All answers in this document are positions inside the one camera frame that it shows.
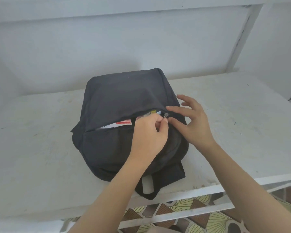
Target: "white table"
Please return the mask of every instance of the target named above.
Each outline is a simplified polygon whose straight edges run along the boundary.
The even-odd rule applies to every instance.
[[[290,183],[288,101],[240,72],[171,80],[170,84],[176,94],[186,94],[202,104],[216,141],[259,184]],[[70,130],[79,121],[83,94],[84,90],[76,90],[18,97],[0,113],[0,218],[80,216],[108,184],[91,173],[72,144]],[[182,164],[185,179],[162,188],[154,200],[135,193],[129,207],[223,191],[212,168],[194,147],[190,146]],[[223,203],[212,208],[189,210],[185,215],[231,206]],[[184,216],[175,214],[179,213],[164,220]],[[127,221],[120,227],[139,223]]]

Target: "left hand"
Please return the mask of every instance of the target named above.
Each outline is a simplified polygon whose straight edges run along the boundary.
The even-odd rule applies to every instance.
[[[148,167],[163,149],[167,138],[167,119],[163,119],[157,113],[138,119],[135,123],[132,149],[128,159]]]

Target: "finger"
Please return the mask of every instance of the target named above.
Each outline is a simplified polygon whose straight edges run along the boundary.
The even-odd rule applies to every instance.
[[[189,108],[179,106],[167,106],[166,109],[178,114],[182,114],[183,116],[187,116],[191,120],[196,117],[195,111]]]
[[[145,119],[147,119],[151,123],[155,124],[156,122],[161,122],[163,120],[163,117],[157,113],[154,113],[154,114],[150,114],[149,116],[145,117]]]
[[[189,97],[189,96],[185,96],[185,95],[177,95],[177,98],[180,100],[183,100],[184,102],[186,102],[188,105],[186,106],[190,106],[192,109],[194,110],[198,110],[198,109],[202,109],[201,104],[199,104],[194,98]]]
[[[172,117],[168,118],[168,122],[172,124],[184,136],[187,129],[186,125]]]
[[[161,121],[161,125],[159,127],[159,133],[168,136],[168,120],[165,118]]]

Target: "black backpack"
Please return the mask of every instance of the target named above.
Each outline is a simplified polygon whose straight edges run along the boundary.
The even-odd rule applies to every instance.
[[[71,131],[73,144],[95,176],[111,181],[128,158],[137,116],[156,109],[186,124],[182,115],[166,106],[180,105],[160,69],[93,77],[86,85],[80,121]],[[127,119],[131,126],[97,129]],[[164,148],[143,174],[152,175],[154,192],[144,194],[141,179],[135,191],[152,200],[160,188],[184,178],[181,160],[187,150],[186,139],[169,124]]]

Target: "red label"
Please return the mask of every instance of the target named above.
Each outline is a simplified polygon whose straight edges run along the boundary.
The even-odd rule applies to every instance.
[[[116,122],[116,124],[132,124],[132,122],[130,121],[130,119],[128,119],[121,122]]]

